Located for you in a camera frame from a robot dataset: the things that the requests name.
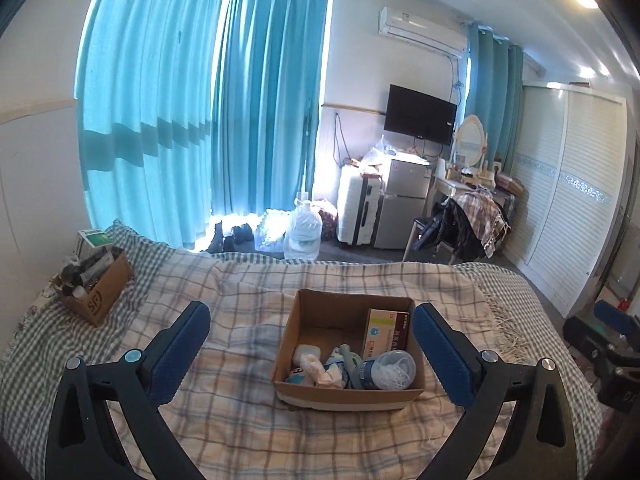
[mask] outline sliding wardrobe door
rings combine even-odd
[[[529,267],[566,316],[604,250],[622,186],[626,104],[571,91],[558,182]]]
[[[558,180],[568,92],[524,87],[522,120],[511,175],[525,187],[507,248],[529,263]]]

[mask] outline blue gripper pad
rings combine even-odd
[[[476,398],[473,374],[443,329],[423,305],[416,307],[414,311],[413,327],[418,345],[451,402],[469,409]]]
[[[155,356],[146,391],[154,406],[167,404],[174,398],[191,362],[209,335],[210,325],[209,307],[192,301],[171,327],[161,330],[149,343],[147,350],[154,346],[156,339],[160,342],[156,348],[164,346],[164,351]]]
[[[631,316],[619,311],[604,300],[596,303],[593,313],[604,324],[610,326],[619,334],[629,335],[634,330],[634,322]]]

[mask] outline red object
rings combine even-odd
[[[629,310],[630,306],[631,302],[629,300],[620,300],[620,303],[618,304],[618,310],[620,312],[626,312],[627,310]]]

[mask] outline metal screw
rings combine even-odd
[[[484,350],[481,353],[481,356],[482,356],[482,360],[488,363],[497,363],[499,359],[498,354],[495,353],[493,350]]]
[[[69,361],[66,362],[66,368],[68,370],[75,370],[80,366],[81,360],[79,357],[72,357]]]
[[[142,357],[142,352],[140,350],[129,350],[126,354],[124,354],[124,360],[127,363],[135,363],[139,361]]]
[[[551,359],[549,359],[548,357],[545,357],[544,359],[542,359],[542,367],[545,370],[555,370],[556,369],[556,363],[553,362]]]

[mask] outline teal curtain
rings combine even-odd
[[[465,116],[476,115],[487,136],[486,160],[500,153],[508,170],[522,109],[522,49],[477,23],[469,28],[471,78]]]
[[[311,191],[328,0],[231,0],[213,111],[215,214]]]
[[[192,248],[210,215],[211,72],[222,0],[95,0],[78,59],[94,227]]]

